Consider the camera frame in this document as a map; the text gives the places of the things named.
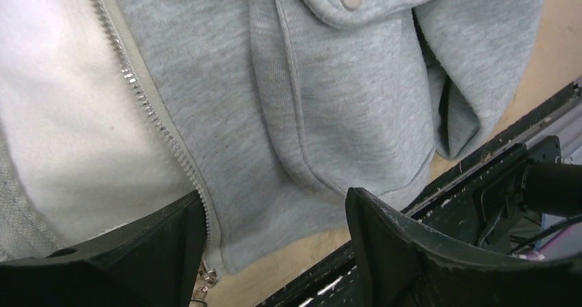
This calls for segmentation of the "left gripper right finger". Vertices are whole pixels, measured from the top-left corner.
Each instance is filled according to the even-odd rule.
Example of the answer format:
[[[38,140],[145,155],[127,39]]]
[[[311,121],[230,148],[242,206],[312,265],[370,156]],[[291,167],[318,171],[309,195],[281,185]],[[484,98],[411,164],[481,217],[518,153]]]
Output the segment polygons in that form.
[[[581,256],[531,261],[480,249],[351,188],[347,223],[365,306],[580,306]]]

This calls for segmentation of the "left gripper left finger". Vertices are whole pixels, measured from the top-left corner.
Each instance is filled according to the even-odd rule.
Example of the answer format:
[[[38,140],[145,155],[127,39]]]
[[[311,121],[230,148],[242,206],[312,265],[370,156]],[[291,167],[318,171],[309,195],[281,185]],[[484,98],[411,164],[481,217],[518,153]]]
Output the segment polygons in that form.
[[[2,306],[188,306],[207,239],[197,192],[44,258],[1,263]]]

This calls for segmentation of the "grey zip jacket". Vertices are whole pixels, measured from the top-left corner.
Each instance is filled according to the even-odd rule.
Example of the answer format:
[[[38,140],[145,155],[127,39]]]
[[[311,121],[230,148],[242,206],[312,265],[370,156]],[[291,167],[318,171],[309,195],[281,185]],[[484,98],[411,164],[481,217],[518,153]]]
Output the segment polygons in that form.
[[[1,0],[1,260],[202,203],[233,275],[488,140],[544,0]]]

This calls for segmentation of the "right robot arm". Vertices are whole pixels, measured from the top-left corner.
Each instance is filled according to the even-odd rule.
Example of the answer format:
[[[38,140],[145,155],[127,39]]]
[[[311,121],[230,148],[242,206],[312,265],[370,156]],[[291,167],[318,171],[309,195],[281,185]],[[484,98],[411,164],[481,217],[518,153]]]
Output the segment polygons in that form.
[[[526,209],[560,217],[581,214],[581,166],[530,163],[519,179]]]

